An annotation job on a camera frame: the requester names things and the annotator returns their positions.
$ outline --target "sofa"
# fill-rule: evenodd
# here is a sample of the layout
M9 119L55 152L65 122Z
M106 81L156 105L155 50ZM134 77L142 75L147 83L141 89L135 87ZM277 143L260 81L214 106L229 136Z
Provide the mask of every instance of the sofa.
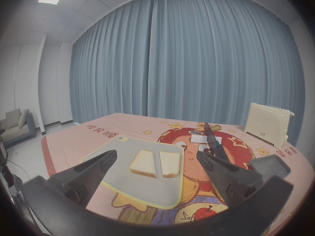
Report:
M22 114L19 108L6 113L6 118L0 120L0 130L4 130L1 136L5 148L36 137L33 114L28 109Z

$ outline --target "apple illustration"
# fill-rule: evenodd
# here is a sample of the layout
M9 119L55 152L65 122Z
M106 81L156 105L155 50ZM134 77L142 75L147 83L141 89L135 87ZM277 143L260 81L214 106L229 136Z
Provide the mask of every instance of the apple illustration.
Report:
M211 208L212 206L209 205L209 208L203 207L198 209L194 214L194 220L203 219L215 215L216 212L214 210L211 210Z

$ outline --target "blue curtain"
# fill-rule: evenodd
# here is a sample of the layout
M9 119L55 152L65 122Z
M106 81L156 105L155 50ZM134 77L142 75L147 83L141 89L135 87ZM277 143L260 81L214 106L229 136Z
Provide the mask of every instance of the blue curtain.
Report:
M137 0L89 29L71 64L73 117L114 112L245 125L251 102L290 109L305 87L289 27L249 0Z
M154 0L129 3L93 25L73 45L73 121L113 113L147 115L150 31Z

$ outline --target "floor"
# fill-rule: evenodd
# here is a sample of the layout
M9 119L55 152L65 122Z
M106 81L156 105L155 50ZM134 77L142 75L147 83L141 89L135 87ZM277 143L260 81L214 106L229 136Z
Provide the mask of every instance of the floor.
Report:
M69 123L65 125L56 124L45 128L46 135L50 135L73 126L75 126L74 123ZM32 138L7 149L7 166L10 169L11 173L17 175L22 179L23 183L38 175L44 177L45 179L49 178L44 157L42 154L41 144L42 138L46 135L42 135L40 131L37 131L35 138ZM37 220L36 217L35 220L42 232L49 234L49 232L44 228L44 226L42 226L42 224Z

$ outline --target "white bread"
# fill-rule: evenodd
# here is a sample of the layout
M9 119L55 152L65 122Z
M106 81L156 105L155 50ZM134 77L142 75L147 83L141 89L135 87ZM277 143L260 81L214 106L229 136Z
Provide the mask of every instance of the white bread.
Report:
M180 153L160 151L163 177L176 177L180 170Z
M156 178L152 151L141 149L129 165L129 170L138 175Z

